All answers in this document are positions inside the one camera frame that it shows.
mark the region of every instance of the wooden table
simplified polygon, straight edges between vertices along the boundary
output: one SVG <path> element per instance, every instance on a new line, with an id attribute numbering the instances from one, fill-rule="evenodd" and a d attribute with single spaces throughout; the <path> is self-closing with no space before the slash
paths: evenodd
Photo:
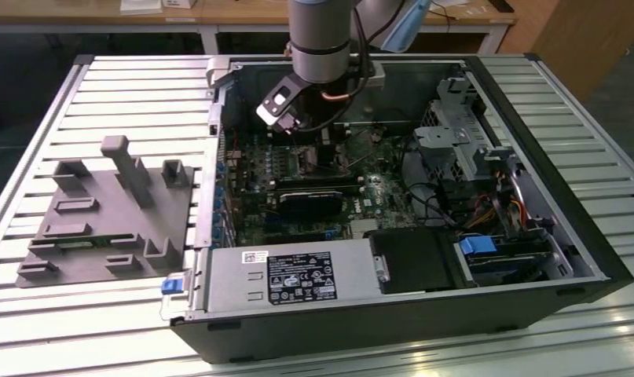
<path id="1" fill-rule="evenodd" d="M 123 16 L 120 0 L 0 0 L 0 33 L 200 33 L 204 4 Z"/>
<path id="2" fill-rule="evenodd" d="M 446 11 L 455 20 L 447 24 L 444 16 L 428 13 L 419 32 L 483 34 L 478 52 L 495 53 L 507 27 L 517 21 L 514 13 L 498 12 L 487 0 L 471 0 L 470 4 L 448 7 Z M 207 53 L 219 52 L 216 33 L 288 32 L 286 0 L 207 0 L 200 20 L 208 25 L 201 32 Z"/>
<path id="3" fill-rule="evenodd" d="M 120 0 L 0 0 L 0 33 L 199 33 L 205 53 L 217 54 L 221 32 L 288 32 L 286 0 L 199 0 L 191 9 L 121 16 Z M 446 9 L 455 17 L 428 14 L 420 33 L 483 34 L 479 52 L 498 50 L 513 13 L 499 13 L 487 0 Z"/>

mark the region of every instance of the metal grating surface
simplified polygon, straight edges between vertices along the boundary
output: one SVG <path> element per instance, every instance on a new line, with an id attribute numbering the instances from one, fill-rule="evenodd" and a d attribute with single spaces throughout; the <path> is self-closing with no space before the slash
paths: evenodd
<path id="1" fill-rule="evenodd" d="M 483 61 L 634 275 L 634 170 L 626 158 L 583 109 L 566 104 L 567 94 L 541 66 L 523 57 Z M 95 142 L 124 133 L 145 166 L 180 158 L 197 167 L 205 66 L 204 57 L 97 57 L 73 74 L 79 90 L 55 107 L 47 144 L 0 218 L 0 375 L 634 375 L 634 284 L 522 331 L 223 366 L 204 363 L 167 329 L 161 279 L 13 288 L 56 190 L 49 174 L 59 159 L 81 157 L 89 169 L 109 169 Z M 197 199 L 196 190 L 191 224 Z M 189 229 L 187 245 L 192 239 Z"/>

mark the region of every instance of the sticker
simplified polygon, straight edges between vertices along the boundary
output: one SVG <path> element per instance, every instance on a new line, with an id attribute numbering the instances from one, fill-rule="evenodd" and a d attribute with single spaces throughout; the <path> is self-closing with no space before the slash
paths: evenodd
<path id="1" fill-rule="evenodd" d="M 335 300 L 330 252 L 276 255 L 267 259 L 268 301 L 272 305 Z"/>
<path id="2" fill-rule="evenodd" d="M 165 22 L 195 22 L 195 18 L 165 18 Z"/>
<path id="3" fill-rule="evenodd" d="M 242 252 L 242 263 L 266 263 L 267 251 L 244 251 Z"/>

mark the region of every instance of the barcode sticker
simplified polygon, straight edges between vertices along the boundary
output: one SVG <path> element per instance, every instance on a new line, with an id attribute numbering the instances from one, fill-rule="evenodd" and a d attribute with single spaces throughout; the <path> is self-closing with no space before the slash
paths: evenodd
<path id="1" fill-rule="evenodd" d="M 266 263 L 267 251 L 244 251 L 242 252 L 242 263 Z"/>

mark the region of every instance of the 3d-printed holder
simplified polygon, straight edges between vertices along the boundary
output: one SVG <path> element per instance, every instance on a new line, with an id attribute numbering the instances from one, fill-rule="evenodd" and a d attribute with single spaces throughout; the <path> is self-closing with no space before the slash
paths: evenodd
<path id="1" fill-rule="evenodd" d="M 164 276 L 181 269 L 193 169 L 145 169 L 125 136 L 103 140 L 117 171 L 60 161 L 59 189 L 19 266 L 17 287 Z"/>

